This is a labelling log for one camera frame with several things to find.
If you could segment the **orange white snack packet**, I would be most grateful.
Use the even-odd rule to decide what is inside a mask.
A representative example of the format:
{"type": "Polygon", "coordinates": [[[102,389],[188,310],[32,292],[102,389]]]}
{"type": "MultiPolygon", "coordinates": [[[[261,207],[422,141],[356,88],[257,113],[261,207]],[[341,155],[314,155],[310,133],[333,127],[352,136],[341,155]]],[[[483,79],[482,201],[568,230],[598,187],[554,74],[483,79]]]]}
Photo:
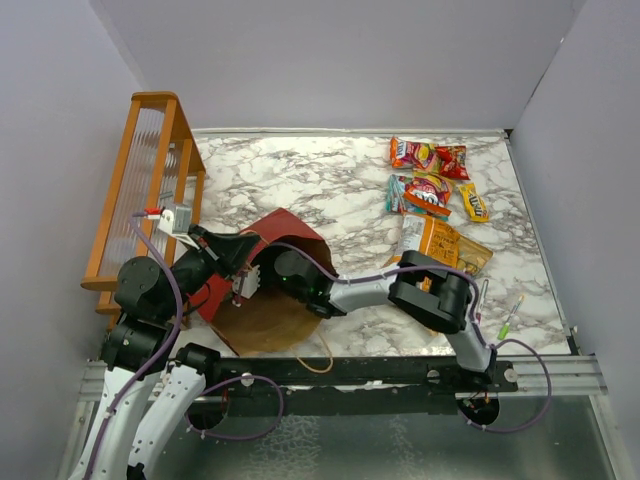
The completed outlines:
{"type": "Polygon", "coordinates": [[[447,221],[451,215],[447,205],[453,190],[452,180],[436,173],[415,171],[403,199],[426,214],[447,221]]]}

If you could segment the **colourful Fox's fruits bag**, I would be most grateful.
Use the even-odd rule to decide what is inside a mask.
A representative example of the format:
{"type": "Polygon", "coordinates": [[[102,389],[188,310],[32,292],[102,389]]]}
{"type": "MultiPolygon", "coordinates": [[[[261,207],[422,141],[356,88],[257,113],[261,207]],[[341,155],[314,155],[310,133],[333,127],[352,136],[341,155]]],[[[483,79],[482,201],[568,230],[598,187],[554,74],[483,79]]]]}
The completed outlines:
{"type": "Polygon", "coordinates": [[[435,171],[440,166],[434,144],[401,140],[397,137],[391,138],[390,162],[396,169],[415,168],[422,171],[435,171]]]}

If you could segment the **red snack packet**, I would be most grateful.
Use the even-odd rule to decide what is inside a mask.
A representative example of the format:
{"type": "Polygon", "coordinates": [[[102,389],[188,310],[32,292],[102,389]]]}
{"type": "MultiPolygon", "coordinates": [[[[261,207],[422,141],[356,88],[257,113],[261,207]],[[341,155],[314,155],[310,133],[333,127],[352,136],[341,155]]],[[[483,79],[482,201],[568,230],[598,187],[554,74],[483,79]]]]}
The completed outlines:
{"type": "Polygon", "coordinates": [[[466,168],[467,148],[465,145],[436,146],[435,153],[440,162],[439,174],[452,180],[470,179],[466,168]]]}

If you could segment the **gold crispy snack bag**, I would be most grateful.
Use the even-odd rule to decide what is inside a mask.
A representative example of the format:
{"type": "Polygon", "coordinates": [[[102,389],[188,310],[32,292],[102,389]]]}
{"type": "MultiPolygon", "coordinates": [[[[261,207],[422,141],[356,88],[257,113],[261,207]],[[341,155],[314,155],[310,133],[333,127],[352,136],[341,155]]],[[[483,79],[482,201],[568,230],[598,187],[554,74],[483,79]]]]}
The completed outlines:
{"type": "MultiPolygon", "coordinates": [[[[454,268],[464,271],[466,274],[472,277],[475,277],[493,257],[493,252],[490,249],[470,240],[465,236],[460,235],[458,246],[459,257],[457,266],[454,268]]],[[[384,263],[384,266],[395,264],[389,262],[390,257],[384,263]]]]}

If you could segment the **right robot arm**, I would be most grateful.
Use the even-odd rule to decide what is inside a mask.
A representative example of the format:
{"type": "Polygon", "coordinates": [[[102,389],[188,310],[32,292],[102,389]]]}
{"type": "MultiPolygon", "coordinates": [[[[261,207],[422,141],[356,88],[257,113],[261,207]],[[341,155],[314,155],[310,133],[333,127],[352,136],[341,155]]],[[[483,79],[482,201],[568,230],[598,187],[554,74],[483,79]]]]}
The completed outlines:
{"type": "Polygon", "coordinates": [[[482,290],[468,274],[415,250],[363,277],[337,277],[310,255],[286,246],[273,262],[279,288],[320,318],[392,304],[443,334],[455,353],[461,383],[481,391],[496,376],[495,349],[484,340],[476,309],[482,290]]]}

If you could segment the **red brown paper bag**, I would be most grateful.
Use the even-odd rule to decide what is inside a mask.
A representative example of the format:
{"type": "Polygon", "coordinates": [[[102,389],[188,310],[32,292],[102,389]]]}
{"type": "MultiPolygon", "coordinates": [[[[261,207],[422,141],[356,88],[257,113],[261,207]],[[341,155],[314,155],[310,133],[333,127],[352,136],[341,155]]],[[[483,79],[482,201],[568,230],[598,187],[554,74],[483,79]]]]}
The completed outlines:
{"type": "Polygon", "coordinates": [[[307,340],[321,318],[280,290],[273,279],[273,262],[284,251],[273,242],[291,244],[310,254],[331,274],[331,251],[324,238],[290,211],[279,208],[245,229],[261,237],[249,263],[259,268],[258,290],[238,306],[232,304],[232,282],[217,274],[193,295],[199,315],[230,349],[240,356],[284,353],[307,340]]]}

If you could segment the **yellow M&M's bag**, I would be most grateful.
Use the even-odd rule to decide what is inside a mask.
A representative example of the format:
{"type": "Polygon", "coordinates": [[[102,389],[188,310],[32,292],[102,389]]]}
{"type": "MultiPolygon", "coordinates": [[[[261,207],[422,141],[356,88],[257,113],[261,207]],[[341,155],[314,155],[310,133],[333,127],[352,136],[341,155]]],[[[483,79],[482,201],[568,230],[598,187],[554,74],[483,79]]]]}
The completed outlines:
{"type": "Polygon", "coordinates": [[[482,197],[478,194],[474,183],[458,186],[463,199],[465,210],[472,222],[486,223],[489,221],[489,211],[482,197]]]}

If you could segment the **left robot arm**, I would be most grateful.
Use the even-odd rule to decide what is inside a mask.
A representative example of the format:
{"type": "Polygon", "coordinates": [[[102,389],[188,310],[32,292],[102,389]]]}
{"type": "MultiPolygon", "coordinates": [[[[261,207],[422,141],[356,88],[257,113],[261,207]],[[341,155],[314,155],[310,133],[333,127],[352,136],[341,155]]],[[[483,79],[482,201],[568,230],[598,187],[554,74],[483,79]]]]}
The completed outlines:
{"type": "Polygon", "coordinates": [[[191,225],[192,246],[169,266],[141,229],[134,231],[149,253],[129,259],[117,276],[121,315],[103,346],[101,399],[74,479],[151,477],[189,405],[221,380],[213,364],[218,354],[199,348],[175,368],[159,399],[149,400],[177,340],[183,307],[211,276],[239,273],[260,241],[256,234],[213,234],[191,225]]]}

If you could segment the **green Fox's candy bag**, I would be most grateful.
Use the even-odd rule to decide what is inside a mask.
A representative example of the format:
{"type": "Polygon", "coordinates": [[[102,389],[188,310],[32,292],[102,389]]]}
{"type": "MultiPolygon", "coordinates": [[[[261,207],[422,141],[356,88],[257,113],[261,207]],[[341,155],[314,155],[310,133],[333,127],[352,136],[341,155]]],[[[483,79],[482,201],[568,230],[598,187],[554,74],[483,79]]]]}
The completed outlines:
{"type": "Polygon", "coordinates": [[[408,201],[404,193],[412,184],[410,176],[392,174],[387,182],[385,208],[389,213],[404,214],[408,210],[408,201]]]}

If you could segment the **orange chips bag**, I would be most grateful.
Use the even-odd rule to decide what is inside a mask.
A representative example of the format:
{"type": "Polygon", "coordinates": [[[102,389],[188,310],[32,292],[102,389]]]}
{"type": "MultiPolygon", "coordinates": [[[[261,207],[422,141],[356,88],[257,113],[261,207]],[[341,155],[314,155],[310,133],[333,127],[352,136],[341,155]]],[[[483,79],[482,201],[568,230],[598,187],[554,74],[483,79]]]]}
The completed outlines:
{"type": "Polygon", "coordinates": [[[397,263],[402,254],[415,250],[449,267],[456,267],[460,234],[446,222],[432,216],[405,213],[400,237],[390,263],[397,263]]]}

